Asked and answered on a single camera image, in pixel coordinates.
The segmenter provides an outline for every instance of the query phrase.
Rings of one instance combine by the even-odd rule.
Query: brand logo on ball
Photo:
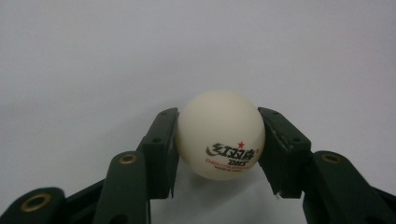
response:
[[[244,150],[244,143],[238,143],[238,148],[225,146],[221,143],[216,143],[211,147],[206,148],[208,156],[221,156],[229,158],[228,165],[232,166],[246,166],[246,164],[254,157],[255,150]]]

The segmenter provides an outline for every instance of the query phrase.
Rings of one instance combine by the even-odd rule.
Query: red star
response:
[[[241,141],[240,143],[238,143],[238,146],[239,146],[238,148],[244,149],[244,145],[245,145],[244,142]]]

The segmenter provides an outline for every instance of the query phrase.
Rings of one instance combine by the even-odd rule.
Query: ball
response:
[[[176,144],[181,159],[208,179],[233,179],[262,154],[265,130],[257,107],[234,91],[204,92],[180,111]]]

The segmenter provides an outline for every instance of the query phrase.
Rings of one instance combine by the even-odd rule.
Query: white background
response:
[[[281,112],[396,194],[396,1],[1,1],[0,212],[71,195],[155,116],[214,89]],[[180,162],[152,223],[305,223],[259,165],[205,180]]]

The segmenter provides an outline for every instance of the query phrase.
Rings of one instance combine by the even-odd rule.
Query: table tennis ball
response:
[[[204,92],[178,116],[180,157],[208,179],[232,179],[245,173],[262,154],[264,138],[257,107],[233,91]]]

